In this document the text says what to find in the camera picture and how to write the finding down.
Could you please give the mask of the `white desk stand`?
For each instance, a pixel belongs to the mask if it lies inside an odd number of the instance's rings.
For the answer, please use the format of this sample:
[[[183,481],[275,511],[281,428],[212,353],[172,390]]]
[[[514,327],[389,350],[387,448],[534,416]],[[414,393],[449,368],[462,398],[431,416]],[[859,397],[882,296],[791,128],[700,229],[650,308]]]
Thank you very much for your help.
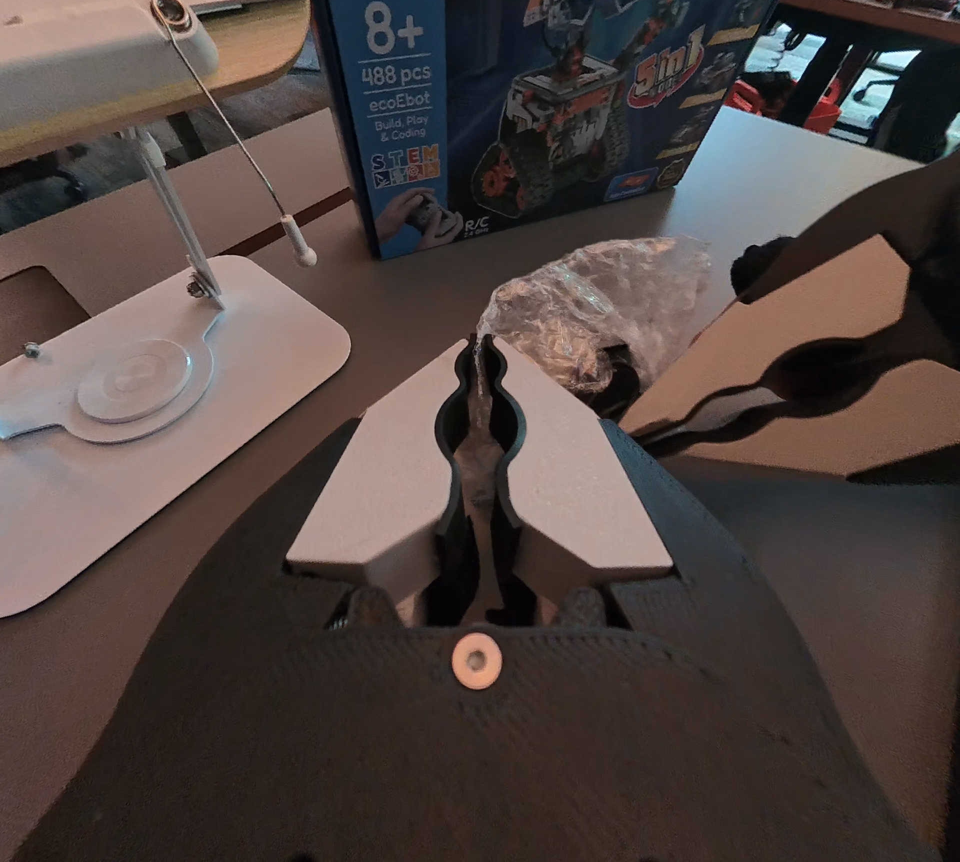
[[[2,24],[2,131],[218,64],[182,0]],[[46,601],[334,376],[348,331],[249,258],[209,259],[153,136],[126,131],[188,268],[2,365],[1,613]]]

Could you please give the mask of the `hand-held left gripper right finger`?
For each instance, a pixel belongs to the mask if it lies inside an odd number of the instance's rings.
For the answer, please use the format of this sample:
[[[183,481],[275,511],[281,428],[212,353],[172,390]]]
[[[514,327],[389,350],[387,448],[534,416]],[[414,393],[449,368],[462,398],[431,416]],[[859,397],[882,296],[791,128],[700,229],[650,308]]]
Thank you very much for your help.
[[[670,556],[608,426],[502,339],[493,340],[493,555],[504,608],[664,578]]]

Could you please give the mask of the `clear plastic parts bag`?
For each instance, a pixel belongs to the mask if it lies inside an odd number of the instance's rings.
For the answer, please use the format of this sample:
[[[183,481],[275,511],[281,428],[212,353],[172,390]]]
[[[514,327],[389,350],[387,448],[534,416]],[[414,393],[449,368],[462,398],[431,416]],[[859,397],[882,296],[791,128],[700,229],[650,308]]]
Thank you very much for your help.
[[[709,243],[687,235],[609,240],[493,290],[473,350],[468,405],[474,432],[457,451],[470,514],[492,512],[494,468],[502,455],[489,432],[493,397],[482,340],[504,339],[594,411],[594,396],[611,380],[606,347],[629,347],[642,394],[679,356],[711,265]]]

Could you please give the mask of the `dark brown desk panel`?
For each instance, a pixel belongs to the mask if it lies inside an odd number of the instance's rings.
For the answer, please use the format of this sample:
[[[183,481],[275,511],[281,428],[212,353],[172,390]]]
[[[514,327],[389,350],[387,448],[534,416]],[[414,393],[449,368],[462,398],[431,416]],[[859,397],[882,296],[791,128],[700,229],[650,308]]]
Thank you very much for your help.
[[[48,268],[31,266],[1,279],[1,361],[87,321],[90,314]]]

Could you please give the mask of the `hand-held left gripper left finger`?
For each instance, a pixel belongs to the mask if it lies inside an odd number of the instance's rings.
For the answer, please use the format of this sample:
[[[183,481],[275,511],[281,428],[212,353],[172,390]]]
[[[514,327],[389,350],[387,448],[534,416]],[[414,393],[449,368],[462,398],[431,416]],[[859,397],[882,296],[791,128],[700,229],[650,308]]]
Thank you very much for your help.
[[[377,588],[415,625],[458,626],[474,603],[474,527],[456,451],[471,430],[474,342],[458,340],[366,409],[285,557]]]

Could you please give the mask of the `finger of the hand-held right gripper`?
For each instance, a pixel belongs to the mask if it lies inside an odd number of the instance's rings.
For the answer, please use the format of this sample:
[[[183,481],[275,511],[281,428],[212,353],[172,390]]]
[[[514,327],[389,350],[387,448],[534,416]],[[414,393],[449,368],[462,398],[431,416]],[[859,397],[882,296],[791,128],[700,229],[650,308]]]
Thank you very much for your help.
[[[621,428],[640,437],[672,429],[716,397],[759,387],[774,364],[800,349],[893,326],[910,275],[876,235],[756,301],[733,302],[630,407]]]
[[[895,366],[863,392],[818,400],[733,396],[651,437],[657,460],[698,459],[847,482],[957,482],[959,373]]]

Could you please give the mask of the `light wooden table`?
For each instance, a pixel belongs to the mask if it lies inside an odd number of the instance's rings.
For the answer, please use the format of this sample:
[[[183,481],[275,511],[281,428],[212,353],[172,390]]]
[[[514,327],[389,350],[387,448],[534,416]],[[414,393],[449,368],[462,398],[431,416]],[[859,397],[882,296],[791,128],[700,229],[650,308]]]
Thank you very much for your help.
[[[251,4],[202,19],[219,54],[219,68],[203,83],[217,101],[270,84],[299,56],[310,28],[310,0]],[[31,116],[1,132],[1,166],[75,143],[188,112],[207,98],[191,76],[180,83],[126,93],[117,100]]]

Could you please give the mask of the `blue cardboard kit box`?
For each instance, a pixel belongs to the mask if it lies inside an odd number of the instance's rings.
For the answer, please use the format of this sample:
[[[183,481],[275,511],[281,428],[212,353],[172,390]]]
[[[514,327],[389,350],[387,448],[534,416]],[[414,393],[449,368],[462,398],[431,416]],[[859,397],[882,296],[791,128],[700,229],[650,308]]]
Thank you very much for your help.
[[[676,186],[778,0],[312,0],[381,260]]]

